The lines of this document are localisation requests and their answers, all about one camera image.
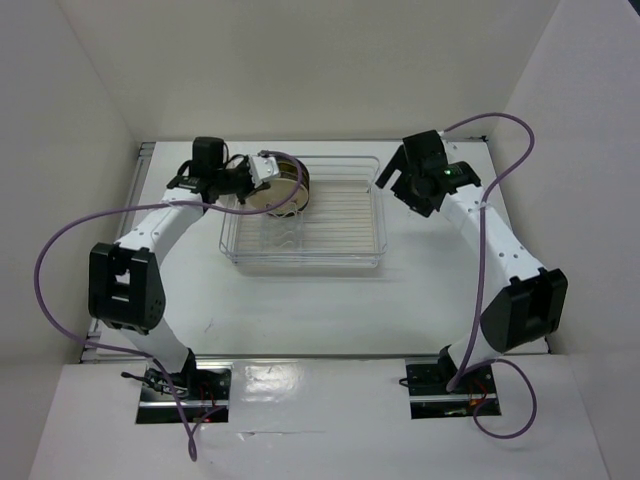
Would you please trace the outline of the beige plate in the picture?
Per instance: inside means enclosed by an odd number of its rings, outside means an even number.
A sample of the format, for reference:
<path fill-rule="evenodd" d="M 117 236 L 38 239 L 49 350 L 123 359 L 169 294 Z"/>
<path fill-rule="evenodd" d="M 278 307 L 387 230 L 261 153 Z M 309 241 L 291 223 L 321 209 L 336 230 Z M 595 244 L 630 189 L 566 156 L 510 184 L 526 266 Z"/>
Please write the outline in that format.
<path fill-rule="evenodd" d="M 272 209 L 275 204 L 279 204 L 283 199 L 288 197 L 296 183 L 287 179 L 274 179 L 269 183 L 269 187 L 256 193 L 252 194 L 246 200 L 247 204 L 255 210 L 264 210 L 269 209 L 268 214 L 276 217 L 285 217 L 282 214 L 282 207 L 286 204 L 281 205 L 276 209 Z"/>

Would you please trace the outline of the yellow patterned plate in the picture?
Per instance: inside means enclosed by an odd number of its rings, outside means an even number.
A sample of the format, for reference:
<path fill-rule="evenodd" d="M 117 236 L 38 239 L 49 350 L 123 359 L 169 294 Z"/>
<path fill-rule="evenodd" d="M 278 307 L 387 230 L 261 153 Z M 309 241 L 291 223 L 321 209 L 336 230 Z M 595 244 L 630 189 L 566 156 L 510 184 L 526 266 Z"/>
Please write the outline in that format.
<path fill-rule="evenodd" d="M 276 160 L 280 171 L 280 177 L 282 179 L 291 180 L 296 183 L 298 180 L 298 174 L 301 174 L 301 189 L 309 190 L 310 174 L 303 162 L 300 160 L 294 162 L 293 160 L 281 155 L 277 155 Z"/>

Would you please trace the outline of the teal blue floral plate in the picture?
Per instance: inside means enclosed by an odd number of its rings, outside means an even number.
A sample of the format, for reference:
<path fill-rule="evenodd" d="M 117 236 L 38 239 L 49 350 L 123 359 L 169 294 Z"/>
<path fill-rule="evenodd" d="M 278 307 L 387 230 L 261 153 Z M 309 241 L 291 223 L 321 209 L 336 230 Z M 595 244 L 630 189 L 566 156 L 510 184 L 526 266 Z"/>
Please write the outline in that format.
<path fill-rule="evenodd" d="M 305 210 L 310 200 L 310 182 L 309 177 L 302 177 L 301 185 L 296 190 L 295 195 L 289 202 L 282 207 L 282 214 L 285 217 L 295 216 Z"/>

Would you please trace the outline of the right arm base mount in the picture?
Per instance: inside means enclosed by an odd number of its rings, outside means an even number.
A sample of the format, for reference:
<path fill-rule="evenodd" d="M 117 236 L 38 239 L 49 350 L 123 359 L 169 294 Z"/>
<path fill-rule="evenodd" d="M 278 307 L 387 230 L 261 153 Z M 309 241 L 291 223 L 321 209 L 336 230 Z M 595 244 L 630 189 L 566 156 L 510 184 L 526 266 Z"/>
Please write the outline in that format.
<path fill-rule="evenodd" d="M 412 419 L 500 416 L 493 371 L 485 366 L 462 378 L 453 392 L 446 390 L 448 380 L 436 357 L 409 358 L 405 376 L 398 380 L 408 391 Z"/>

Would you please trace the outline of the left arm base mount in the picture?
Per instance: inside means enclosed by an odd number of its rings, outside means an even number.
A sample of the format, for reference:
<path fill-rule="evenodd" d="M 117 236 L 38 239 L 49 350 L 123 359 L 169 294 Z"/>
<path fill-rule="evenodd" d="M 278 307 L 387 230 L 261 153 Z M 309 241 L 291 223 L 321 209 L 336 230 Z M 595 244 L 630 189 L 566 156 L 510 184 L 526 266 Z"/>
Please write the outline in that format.
<path fill-rule="evenodd" d="M 147 368 L 143 374 L 122 372 L 121 377 L 140 384 L 136 414 L 139 425 L 176 424 L 181 417 L 170 387 L 156 370 Z M 175 378 L 175 388 L 190 423 L 227 423 L 232 370 L 229 364 L 199 368 L 194 384 L 187 387 Z"/>

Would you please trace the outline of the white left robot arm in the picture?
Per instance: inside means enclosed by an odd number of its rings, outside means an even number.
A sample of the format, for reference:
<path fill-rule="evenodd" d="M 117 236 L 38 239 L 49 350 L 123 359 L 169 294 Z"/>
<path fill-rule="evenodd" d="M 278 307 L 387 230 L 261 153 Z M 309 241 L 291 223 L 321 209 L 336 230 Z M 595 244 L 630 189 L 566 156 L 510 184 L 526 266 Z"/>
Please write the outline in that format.
<path fill-rule="evenodd" d="M 176 399 L 191 397 L 203 381 L 195 354 L 165 319 L 166 295 L 160 267 L 181 236 L 205 214 L 204 203 L 223 195 L 243 200 L 256 188 L 252 161 L 228 153 L 226 143 L 198 137 L 192 158 L 166 184 L 161 209 L 151 210 L 112 244 L 98 243 L 89 255 L 89 313 L 118 330 L 135 349 L 149 354 L 143 381 Z"/>

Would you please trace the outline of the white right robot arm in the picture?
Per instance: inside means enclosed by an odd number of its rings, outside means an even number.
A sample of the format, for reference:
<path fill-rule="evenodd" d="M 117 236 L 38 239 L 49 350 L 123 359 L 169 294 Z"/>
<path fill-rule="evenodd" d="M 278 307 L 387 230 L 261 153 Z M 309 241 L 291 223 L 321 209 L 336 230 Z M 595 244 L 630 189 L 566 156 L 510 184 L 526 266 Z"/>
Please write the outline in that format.
<path fill-rule="evenodd" d="M 389 186 L 423 217 L 440 213 L 479 260 L 481 292 L 471 329 L 439 354 L 437 377 L 444 390 L 461 392 L 471 383 L 473 369 L 558 329 L 566 275 L 546 268 L 526 250 L 486 199 L 474 169 L 450 161 L 439 132 L 403 138 L 376 185 Z"/>

